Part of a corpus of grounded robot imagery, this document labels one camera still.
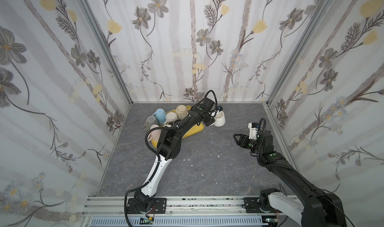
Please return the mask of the yellow tray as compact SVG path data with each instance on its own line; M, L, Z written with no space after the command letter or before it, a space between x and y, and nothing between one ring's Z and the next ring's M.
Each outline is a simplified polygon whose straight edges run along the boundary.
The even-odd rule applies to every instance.
M186 107L187 107L188 111L190 111L191 108L192 108L192 106L190 106L190 105L186 105ZM204 125L203 125L203 124L200 124L200 125L196 124L196 125L194 125L191 129L189 129L189 130L186 132L186 134L184 134L183 139L184 139L184 138L187 138L187 137L189 137L189 136L191 136L191 135L194 135L194 134L196 134L196 133L198 133L198 132L201 132L203 129L204 129ZM152 145L153 145L154 148L157 148L157 144L158 144L158 142L151 141L151 143L152 143Z

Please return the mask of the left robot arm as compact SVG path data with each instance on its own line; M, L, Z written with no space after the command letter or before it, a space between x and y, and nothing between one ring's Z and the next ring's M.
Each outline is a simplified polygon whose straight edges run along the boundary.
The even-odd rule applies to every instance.
M160 130L160 138L157 148L152 148L146 143L147 148L156 155L153 167L150 170L145 182L125 194L125 212L128 211L128 194L134 193L135 209L141 213L148 213L154 207L154 199L157 193L159 182L165 173L166 168L181 151L184 135L195 125L204 124L210 126L215 122L214 117L219 109L217 100L204 97L188 111L188 115L180 122L171 127L154 128Z

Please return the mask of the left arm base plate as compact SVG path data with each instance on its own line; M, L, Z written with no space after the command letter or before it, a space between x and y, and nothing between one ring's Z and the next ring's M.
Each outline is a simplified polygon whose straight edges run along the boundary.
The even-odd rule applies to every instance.
M167 207L167 199L166 198L154 198L152 206L146 211L142 209L137 204L136 199L130 198L127 202L127 214L165 214Z

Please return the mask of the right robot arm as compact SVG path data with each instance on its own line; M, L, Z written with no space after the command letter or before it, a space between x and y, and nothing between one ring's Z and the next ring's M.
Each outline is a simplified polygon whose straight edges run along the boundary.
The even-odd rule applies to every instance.
M276 152L270 131L258 135L255 140L244 134L234 134L233 137L239 147L250 150L260 166L279 177L299 198L304 206L298 220L302 227L347 226L341 199L310 183Z

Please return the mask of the beige mug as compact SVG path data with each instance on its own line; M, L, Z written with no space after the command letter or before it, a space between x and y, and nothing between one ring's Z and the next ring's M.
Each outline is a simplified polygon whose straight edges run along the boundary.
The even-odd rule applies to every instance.
M184 119L185 117L187 117L189 115L189 112L188 112L188 109L185 105L178 105L177 108L176 108L176 114L178 116L178 119L182 120Z

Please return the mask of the black mug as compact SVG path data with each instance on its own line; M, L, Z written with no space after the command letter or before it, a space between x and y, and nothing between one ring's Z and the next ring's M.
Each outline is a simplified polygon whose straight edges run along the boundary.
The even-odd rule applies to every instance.
M172 122L172 127L180 126L180 122L181 121L182 121L181 119L177 119L177 120L173 121Z

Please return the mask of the white speckled mug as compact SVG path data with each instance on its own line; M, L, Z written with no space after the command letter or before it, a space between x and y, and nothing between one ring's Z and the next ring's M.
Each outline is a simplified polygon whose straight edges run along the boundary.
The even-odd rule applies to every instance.
M216 111L213 119L215 121L211 124L211 126L222 127L226 123L226 117L223 111Z

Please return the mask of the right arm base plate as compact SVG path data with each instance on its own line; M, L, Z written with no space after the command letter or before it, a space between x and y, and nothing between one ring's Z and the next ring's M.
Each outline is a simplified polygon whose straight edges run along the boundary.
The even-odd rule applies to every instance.
M258 197L244 198L243 208L246 210L247 214L257 214L257 213L270 213L270 210L263 210L259 203Z

